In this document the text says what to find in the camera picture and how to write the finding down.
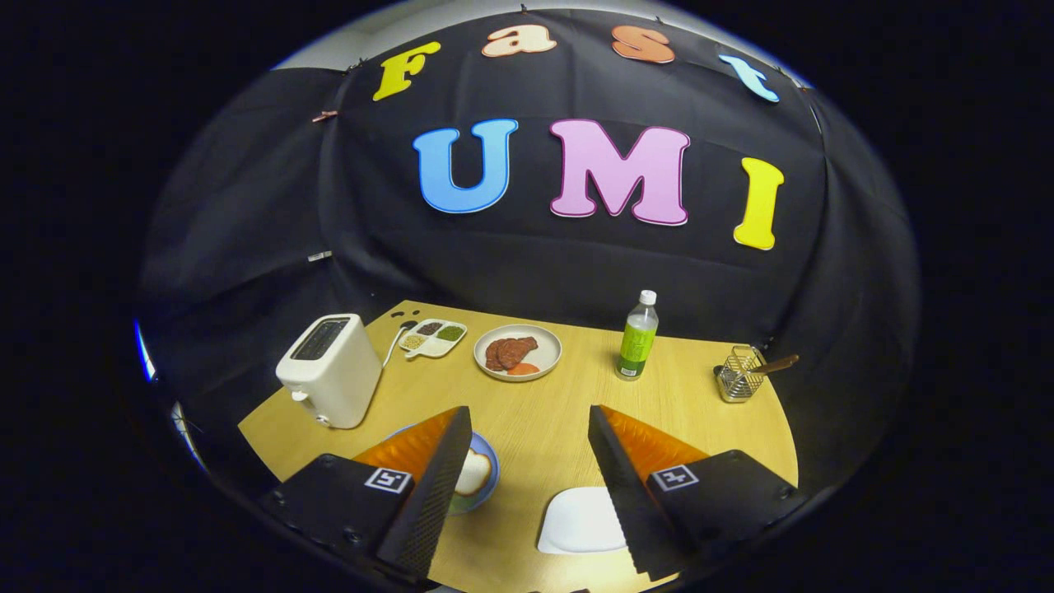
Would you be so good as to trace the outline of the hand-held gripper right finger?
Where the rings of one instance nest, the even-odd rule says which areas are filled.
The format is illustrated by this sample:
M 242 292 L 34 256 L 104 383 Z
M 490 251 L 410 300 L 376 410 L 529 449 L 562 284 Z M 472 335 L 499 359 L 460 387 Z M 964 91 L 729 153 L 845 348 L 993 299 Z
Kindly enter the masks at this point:
M 711 455 L 608 406 L 591 406 L 588 440 L 635 569 L 652 581 L 729 562 L 804 502 L 744 451 Z

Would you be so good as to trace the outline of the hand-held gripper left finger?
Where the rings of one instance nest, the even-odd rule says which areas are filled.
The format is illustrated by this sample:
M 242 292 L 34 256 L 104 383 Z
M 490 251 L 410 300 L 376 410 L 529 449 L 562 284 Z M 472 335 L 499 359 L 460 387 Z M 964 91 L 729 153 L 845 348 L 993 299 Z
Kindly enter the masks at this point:
M 456 406 L 352 458 L 317 455 L 261 507 L 352 569 L 426 581 L 471 439 L 470 410 Z

